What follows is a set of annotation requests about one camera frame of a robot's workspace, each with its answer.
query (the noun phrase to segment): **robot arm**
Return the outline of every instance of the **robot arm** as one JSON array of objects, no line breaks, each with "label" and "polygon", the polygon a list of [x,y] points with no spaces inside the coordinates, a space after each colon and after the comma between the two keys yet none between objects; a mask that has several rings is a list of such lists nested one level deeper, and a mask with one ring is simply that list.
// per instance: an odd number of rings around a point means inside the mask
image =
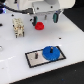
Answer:
[{"label": "robot arm", "polygon": [[[5,1],[8,2],[8,4],[11,4],[12,2],[14,3],[15,0],[0,0],[2,3]],[[75,0],[17,0],[17,2],[19,10],[32,8],[34,13],[44,13],[71,8],[75,4]]]}]

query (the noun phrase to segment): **blue circular object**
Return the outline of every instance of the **blue circular object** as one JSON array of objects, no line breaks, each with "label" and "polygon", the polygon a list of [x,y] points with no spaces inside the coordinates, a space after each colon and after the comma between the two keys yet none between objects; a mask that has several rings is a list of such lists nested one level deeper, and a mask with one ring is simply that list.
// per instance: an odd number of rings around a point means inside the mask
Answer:
[{"label": "blue circular object", "polygon": [[60,56],[60,51],[56,47],[48,46],[43,49],[43,56],[46,60],[55,61]]}]

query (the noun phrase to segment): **black cable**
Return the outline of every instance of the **black cable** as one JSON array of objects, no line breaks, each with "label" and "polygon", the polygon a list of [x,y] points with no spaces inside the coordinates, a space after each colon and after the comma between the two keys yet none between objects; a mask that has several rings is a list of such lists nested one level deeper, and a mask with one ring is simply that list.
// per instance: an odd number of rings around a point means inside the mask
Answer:
[{"label": "black cable", "polygon": [[0,5],[3,6],[4,8],[10,10],[10,11],[13,11],[13,12],[18,12],[18,13],[24,13],[24,14],[33,14],[33,9],[32,8],[28,8],[26,10],[15,10],[15,9],[12,9],[12,8],[9,8],[8,6],[4,5],[3,3],[0,2]]}]

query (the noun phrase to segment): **small black part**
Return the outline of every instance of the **small black part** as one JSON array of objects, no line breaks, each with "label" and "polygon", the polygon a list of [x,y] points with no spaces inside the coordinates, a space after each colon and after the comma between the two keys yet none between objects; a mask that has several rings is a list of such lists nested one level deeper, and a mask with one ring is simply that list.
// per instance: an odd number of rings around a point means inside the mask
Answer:
[{"label": "small black part", "polygon": [[1,5],[0,5],[0,8],[4,8],[4,6],[1,6]]},{"label": "small black part", "polygon": [[25,53],[25,56],[26,56],[26,59],[27,59],[27,62],[28,62],[29,67],[30,67],[30,68],[34,68],[34,67],[37,67],[37,66],[41,66],[41,65],[44,65],[44,64],[51,63],[51,62],[56,62],[56,61],[59,61],[59,60],[64,60],[64,59],[66,59],[66,56],[65,56],[64,53],[61,51],[61,49],[59,48],[59,46],[56,46],[56,47],[60,50],[60,53],[62,54],[63,58],[60,58],[60,59],[55,60],[55,61],[49,61],[49,62],[45,62],[45,63],[42,63],[42,64],[37,64],[37,65],[34,65],[34,66],[31,66],[31,64],[30,64],[30,62],[29,62],[29,59],[28,59],[28,57],[27,57],[27,55],[28,55],[29,53],[32,53],[32,52]]},{"label": "small black part", "polygon": [[3,9],[2,8],[0,8],[0,14],[2,14],[3,13]]},{"label": "small black part", "polygon": [[12,14],[11,16],[13,17],[14,15]]},{"label": "small black part", "polygon": [[1,27],[1,26],[3,26],[3,24],[2,24],[2,23],[0,23],[0,27]]},{"label": "small black part", "polygon": [[33,24],[33,26],[35,26],[36,25],[36,16],[34,17],[34,19],[33,19],[33,22],[32,22],[32,24]]},{"label": "small black part", "polygon": [[38,53],[35,53],[35,59],[38,59]]},{"label": "small black part", "polygon": [[59,39],[61,39],[61,38],[59,38]]},{"label": "small black part", "polygon": [[50,53],[53,53],[53,47],[51,47],[51,49],[50,49]]},{"label": "small black part", "polygon": [[51,8],[53,8],[53,6],[51,6]]},{"label": "small black part", "polygon": [[33,9],[32,8],[28,8],[25,11],[23,10],[23,14],[27,14],[29,13],[30,15],[33,14]]},{"label": "small black part", "polygon": [[6,0],[0,0],[0,2],[4,3]]},{"label": "small black part", "polygon": [[15,4],[17,3],[17,0],[15,0],[15,2],[14,2]]},{"label": "small black part", "polygon": [[32,21],[32,19],[30,19],[30,21]]},{"label": "small black part", "polygon": [[24,32],[23,32],[23,37],[24,37]]},{"label": "small black part", "polygon": [[39,10],[39,8],[37,7],[37,10]]}]

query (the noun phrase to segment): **blue object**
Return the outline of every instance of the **blue object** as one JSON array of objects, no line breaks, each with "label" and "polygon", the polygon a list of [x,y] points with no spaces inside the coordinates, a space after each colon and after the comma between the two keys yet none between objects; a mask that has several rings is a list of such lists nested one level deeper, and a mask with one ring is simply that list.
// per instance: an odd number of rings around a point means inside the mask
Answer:
[{"label": "blue object", "polygon": [[57,13],[54,13],[54,15],[53,15],[53,21],[54,21],[54,23],[58,22],[58,14]]},{"label": "blue object", "polygon": [[43,57],[46,60],[55,61],[59,58],[60,51],[56,47],[48,46],[43,49]]}]

